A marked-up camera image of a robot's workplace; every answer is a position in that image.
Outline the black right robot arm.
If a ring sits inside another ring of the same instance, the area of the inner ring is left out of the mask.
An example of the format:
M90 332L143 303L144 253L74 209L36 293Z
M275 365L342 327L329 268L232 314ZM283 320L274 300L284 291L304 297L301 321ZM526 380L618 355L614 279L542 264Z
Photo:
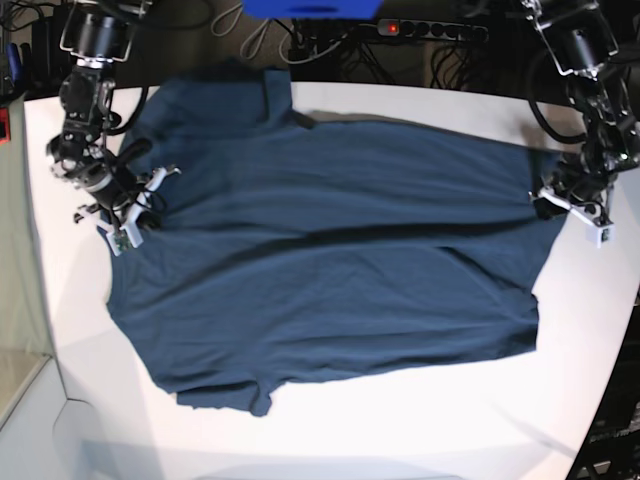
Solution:
M59 89L64 122L59 135L47 145L52 174L84 190L93 203L78 208L74 220L91 219L119 252L136 248L142 230L156 229L166 208L158 190L178 168L160 167L136 174L130 165L152 149L148 139L138 139L119 154L107 146L109 138L122 135L139 118L148 92L143 90L134 112L124 121L113 110L116 89L114 67L131 51L134 26L148 11L138 5L77 1L71 10L60 47L75 60Z

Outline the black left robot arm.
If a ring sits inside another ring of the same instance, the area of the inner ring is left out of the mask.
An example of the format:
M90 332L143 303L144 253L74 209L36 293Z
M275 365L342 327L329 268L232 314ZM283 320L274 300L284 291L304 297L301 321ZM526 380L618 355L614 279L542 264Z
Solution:
M614 227L610 214L614 183L619 174L639 166L639 121L622 69L614 63L618 43L596 1L526 1L523 6L545 45L526 77L531 112L556 142L580 148L549 173L540 163L532 163L530 199L541 217L566 212L604 242ZM534 80L546 59L566 80L567 98L584 122L582 134L559 133L538 107Z

